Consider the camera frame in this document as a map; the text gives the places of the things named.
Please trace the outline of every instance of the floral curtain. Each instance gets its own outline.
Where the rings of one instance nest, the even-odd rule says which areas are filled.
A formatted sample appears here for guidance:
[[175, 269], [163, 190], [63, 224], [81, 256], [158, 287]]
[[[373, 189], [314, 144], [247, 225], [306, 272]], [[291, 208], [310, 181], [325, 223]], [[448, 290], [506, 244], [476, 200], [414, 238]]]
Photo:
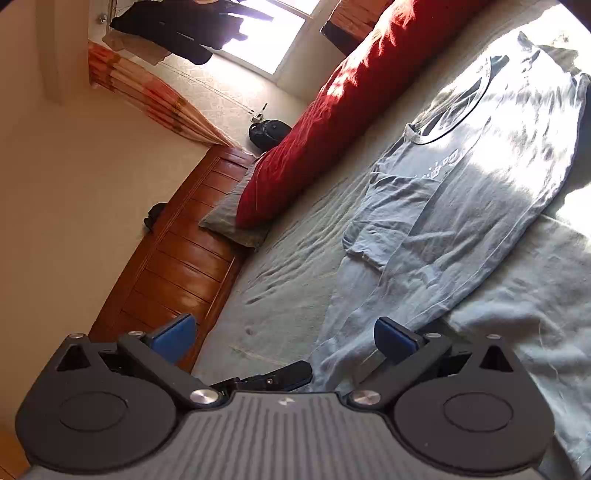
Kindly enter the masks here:
[[160, 125], [189, 140], [238, 147], [168, 84], [108, 48], [88, 42], [90, 81], [119, 93]]

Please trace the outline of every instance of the wooden headboard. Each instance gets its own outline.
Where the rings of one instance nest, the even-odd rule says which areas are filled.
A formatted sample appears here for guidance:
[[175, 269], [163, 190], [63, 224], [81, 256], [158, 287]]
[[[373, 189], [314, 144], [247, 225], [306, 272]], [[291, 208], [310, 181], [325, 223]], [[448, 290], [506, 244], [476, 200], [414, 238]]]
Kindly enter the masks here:
[[92, 341], [113, 342], [130, 330], [150, 332], [179, 313], [191, 313], [199, 324], [197, 339], [178, 365], [192, 369], [248, 254], [248, 249], [197, 223], [238, 184], [254, 160], [228, 147], [207, 152], [121, 272], [90, 330]]

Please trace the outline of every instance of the beige garment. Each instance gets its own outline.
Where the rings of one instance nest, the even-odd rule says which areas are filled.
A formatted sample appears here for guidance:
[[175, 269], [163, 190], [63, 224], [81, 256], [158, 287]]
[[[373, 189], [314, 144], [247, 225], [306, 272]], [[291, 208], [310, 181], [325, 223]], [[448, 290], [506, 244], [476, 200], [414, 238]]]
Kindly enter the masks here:
[[111, 30], [103, 37], [105, 42], [113, 51], [127, 50], [137, 57], [147, 61], [151, 65], [156, 65], [170, 55], [166, 48], [156, 45], [156, 43], [138, 37], [129, 35], [118, 30]]

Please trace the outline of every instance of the beige wall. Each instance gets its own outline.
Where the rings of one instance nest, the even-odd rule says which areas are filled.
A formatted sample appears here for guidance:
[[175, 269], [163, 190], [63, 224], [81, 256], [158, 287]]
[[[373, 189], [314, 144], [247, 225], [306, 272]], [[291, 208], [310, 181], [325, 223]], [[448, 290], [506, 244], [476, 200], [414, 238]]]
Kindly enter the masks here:
[[318, 90], [345, 58], [345, 55], [320, 33], [337, 3], [338, 0], [324, 0], [322, 10], [290, 51], [277, 80], [280, 89], [306, 103], [314, 100]]
[[[11, 57], [18, 81], [0, 73], [10, 87], [0, 88], [0, 424], [9, 428], [63, 338], [89, 330], [144, 234], [148, 209], [167, 201], [207, 150], [91, 89], [80, 58], [85, 35], [63, 32], [72, 41], [56, 40], [58, 68], [40, 66], [34, 6], [14, 0], [0, 12], [0, 35], [18, 21], [11, 42], [0, 42], [2, 58], [17, 42], [26, 47]], [[81, 19], [80, 9], [70, 12], [86, 25], [86, 11]]]

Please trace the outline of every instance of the wrinkled bed sheet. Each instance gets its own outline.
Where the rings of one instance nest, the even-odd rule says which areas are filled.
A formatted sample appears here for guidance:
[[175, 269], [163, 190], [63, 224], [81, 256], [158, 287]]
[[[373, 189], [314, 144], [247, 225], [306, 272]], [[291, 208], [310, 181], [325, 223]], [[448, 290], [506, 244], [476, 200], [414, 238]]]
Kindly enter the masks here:
[[[493, 40], [516, 28], [533, 43], [554, 47], [550, 53], [565, 69], [591, 72], [589, 53], [584, 53], [591, 34], [562, 5], [550, 0], [502, 0], [492, 5], [376, 121], [342, 163], [274, 225], [265, 244], [243, 267], [207, 337], [194, 375], [213, 383], [307, 358], [317, 340], [327, 338], [335, 328], [323, 325], [333, 292], [347, 295], [347, 286], [365, 285], [351, 293], [371, 293], [375, 274], [359, 269], [359, 275], [367, 278], [348, 278], [336, 288], [336, 271], [345, 257], [343, 232], [366, 193], [374, 162], [442, 88]], [[564, 395], [577, 391], [572, 387], [584, 389], [589, 383], [585, 352], [591, 346], [586, 325], [591, 312], [586, 299], [591, 297], [591, 285], [581, 272], [591, 267], [587, 246], [591, 222], [586, 212], [591, 205], [591, 169], [589, 162], [581, 161], [584, 148], [589, 146], [579, 146], [567, 185], [547, 215], [527, 230], [506, 261], [447, 318], [463, 335], [495, 332], [513, 342], [530, 372], [540, 373], [538, 384], [554, 389], [555, 396], [549, 400], [555, 415], [561, 413]], [[591, 159], [591, 153], [585, 158]], [[550, 241], [540, 245], [540, 239], [549, 235]], [[532, 278], [539, 281], [531, 284]], [[569, 288], [556, 289], [557, 284]], [[345, 303], [333, 299], [331, 308]], [[332, 317], [340, 315], [333, 312]], [[565, 350], [564, 345], [571, 347]], [[580, 412], [574, 415], [589, 415], [589, 405], [582, 403], [585, 398], [586, 394], [580, 396]], [[571, 459], [581, 471], [589, 464], [585, 450], [589, 451], [587, 436], [591, 435], [583, 424], [572, 426], [571, 437], [562, 440], [573, 446]]]

